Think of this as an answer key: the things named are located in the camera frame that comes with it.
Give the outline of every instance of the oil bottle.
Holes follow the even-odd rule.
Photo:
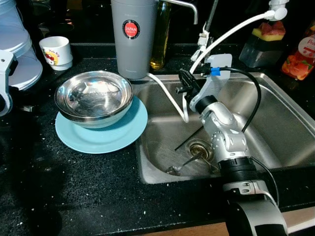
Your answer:
[[[157,8],[157,23],[154,35],[153,50],[150,66],[153,69],[162,69],[165,64],[165,53],[168,40],[171,4],[160,1]]]

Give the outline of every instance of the blue tape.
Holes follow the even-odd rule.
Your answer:
[[[211,75],[218,75],[218,76],[220,76],[221,75],[220,67],[211,68]]]

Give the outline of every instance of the red label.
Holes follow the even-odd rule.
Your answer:
[[[138,27],[135,23],[129,22],[125,25],[125,32],[129,37],[135,37],[138,33]]]
[[[135,39],[140,33],[140,27],[136,21],[127,20],[123,23],[123,31],[127,38]]]

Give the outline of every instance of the white cup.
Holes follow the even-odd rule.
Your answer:
[[[52,36],[40,40],[39,46],[44,57],[54,70],[67,70],[72,67],[72,53],[69,40],[62,36]]]

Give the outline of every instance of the gray water bottle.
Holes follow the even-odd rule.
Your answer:
[[[163,0],[190,7],[193,4]],[[111,0],[118,72],[128,79],[141,79],[150,68],[158,0]]]

